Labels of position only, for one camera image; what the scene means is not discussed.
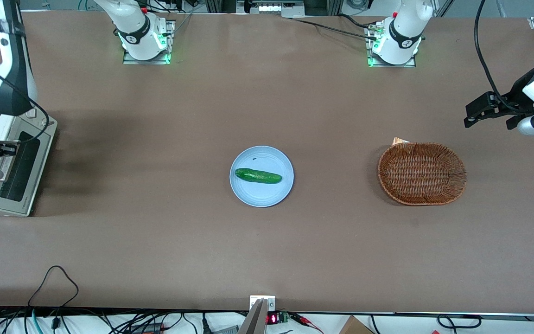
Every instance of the red digital display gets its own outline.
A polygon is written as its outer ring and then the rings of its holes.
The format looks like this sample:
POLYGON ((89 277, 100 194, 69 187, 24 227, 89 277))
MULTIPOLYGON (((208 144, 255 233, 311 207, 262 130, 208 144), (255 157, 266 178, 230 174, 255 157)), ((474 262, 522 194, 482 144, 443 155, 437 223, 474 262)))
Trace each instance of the red digital display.
POLYGON ((267 315, 267 319, 265 319, 265 323, 267 325, 276 325, 280 323, 277 312, 269 312, 269 314, 267 315))

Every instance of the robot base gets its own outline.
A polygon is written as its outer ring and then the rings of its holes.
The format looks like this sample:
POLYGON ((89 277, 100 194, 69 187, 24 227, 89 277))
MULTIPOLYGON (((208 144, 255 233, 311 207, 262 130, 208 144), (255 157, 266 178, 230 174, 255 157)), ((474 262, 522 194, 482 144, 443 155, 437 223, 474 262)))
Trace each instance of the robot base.
MULTIPOLYGON (((45 123, 42 112, 35 109, 21 116, 1 116, 0 140, 27 140, 45 123)), ((15 157, 0 158, 0 216, 26 217, 32 211, 56 129, 57 121, 50 117, 40 137, 22 144, 15 157)))
MULTIPOLYGON (((377 22, 377 27, 383 25, 383 22, 377 22)), ((364 34, 366 36, 375 36, 376 38, 380 38, 380 31, 371 31, 368 28, 364 28, 364 34)), ((403 68, 412 68, 415 67, 415 54, 407 63, 401 64, 401 65, 393 65, 386 63, 386 61, 383 61, 379 55, 372 52, 372 49, 375 48, 378 40, 366 40, 366 55, 368 57, 368 66, 370 67, 403 67, 403 68)))
POLYGON ((126 65, 168 65, 170 64, 170 58, 172 57, 172 42, 174 41, 174 20, 166 20, 159 18, 166 22, 166 25, 160 27, 160 34, 157 34, 157 42, 162 47, 165 47, 156 57, 148 60, 137 60, 125 50, 123 54, 123 64, 126 65))

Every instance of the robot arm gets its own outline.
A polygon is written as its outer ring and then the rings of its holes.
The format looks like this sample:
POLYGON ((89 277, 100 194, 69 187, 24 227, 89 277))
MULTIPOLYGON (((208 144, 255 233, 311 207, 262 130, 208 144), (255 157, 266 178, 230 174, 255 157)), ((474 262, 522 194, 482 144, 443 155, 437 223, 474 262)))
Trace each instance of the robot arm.
MULTIPOLYGON (((108 13, 119 31, 119 38, 129 54, 138 60, 152 59, 167 44, 166 20, 153 13, 143 13, 134 0, 96 0, 108 13)), ((33 101, 37 99, 34 76, 30 67, 26 35, 19 10, 19 1, 0 0, 0 76, 33 101)), ((10 85, 0 80, 0 114, 19 116, 34 106, 10 85)), ((10 143, 0 142, 0 156, 15 154, 10 143)))
POLYGON ((433 13, 430 0, 401 0, 396 17, 382 22, 384 32, 372 52, 392 65, 407 63, 417 52, 421 34, 433 13))
MULTIPOLYGON (((13 0, 0 0, 0 51, 0 76, 36 100, 24 25, 19 5, 13 0)), ((0 114, 18 116, 31 108, 29 101, 0 80, 0 114)))
POLYGON ((534 135, 534 68, 519 78, 502 100, 511 108, 504 105, 493 91, 467 104, 464 126, 472 127, 487 118, 512 116, 506 121, 508 129, 518 128, 523 135, 534 135))
POLYGON ((168 46, 166 19, 143 13, 135 0, 95 0, 106 11, 119 32, 129 55, 137 60, 156 57, 168 46))

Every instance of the red wire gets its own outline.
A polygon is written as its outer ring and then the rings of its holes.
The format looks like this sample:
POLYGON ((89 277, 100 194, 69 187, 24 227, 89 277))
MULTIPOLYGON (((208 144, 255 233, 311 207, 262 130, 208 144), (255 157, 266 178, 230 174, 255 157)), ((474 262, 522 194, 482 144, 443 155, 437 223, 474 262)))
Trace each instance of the red wire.
POLYGON ((302 321, 304 324, 306 324, 306 326, 309 326, 310 328, 314 328, 315 330, 318 330, 320 332, 320 334, 324 334, 324 332, 322 330, 320 330, 320 328, 318 328, 316 325, 314 325, 312 323, 312 321, 306 319, 305 317, 300 317, 300 321, 302 321))
POLYGON ((322 330, 320 330, 320 328, 318 328, 316 325, 314 325, 313 323, 310 323, 310 324, 307 324, 310 328, 314 328, 315 330, 318 330, 320 332, 320 334, 324 334, 324 332, 322 330))

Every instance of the white floor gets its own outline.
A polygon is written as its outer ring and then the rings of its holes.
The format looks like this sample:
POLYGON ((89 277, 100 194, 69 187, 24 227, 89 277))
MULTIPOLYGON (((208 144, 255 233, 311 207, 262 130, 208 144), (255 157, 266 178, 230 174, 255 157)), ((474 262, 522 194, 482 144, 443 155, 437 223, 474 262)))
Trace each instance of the white floor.
MULTIPOLYGON (((324 334, 338 334, 349 315, 304 315, 321 328, 324 334)), ((178 318, 179 314, 166 317, 164 324, 171 326, 178 318)), ((113 315, 108 317, 113 325, 118 325, 130 320, 132 317, 126 315, 113 315)), ((201 313, 187 313, 186 318, 197 328, 197 334, 203 333, 201 323, 201 313)), ((373 330, 371 320, 368 315, 358 315, 357 318, 365 326, 373 330)), ((38 323, 43 334, 52 334, 52 317, 38 318, 38 323)), ((206 319, 212 331, 225 329, 231 326, 240 326, 244 317, 237 313, 207 313, 206 319)), ((76 315, 65 317, 66 324, 70 329, 70 334, 108 334, 110 328, 98 317, 93 315, 76 315)), ((432 334, 437 330, 440 334, 454 334, 452 330, 442 328, 433 317, 397 317, 378 315, 375 317, 380 334, 432 334)), ((472 325, 476 321, 455 320, 456 325, 472 325)), ((281 334, 292 330, 292 334, 319 334, 312 328, 301 326, 293 321, 279 325, 267 326, 267 334, 281 334)), ((25 334, 24 319, 15 319, 8 328, 9 334, 25 334)), ((66 334, 67 331, 62 326, 56 331, 57 334, 66 334)), ((38 334, 32 320, 28 317, 28 334, 38 334)), ((166 331, 165 334, 195 334, 193 326, 186 321, 180 321, 174 328, 166 331)), ((484 320, 481 326, 475 329, 459 329, 458 334, 534 334, 534 321, 489 321, 484 320)))

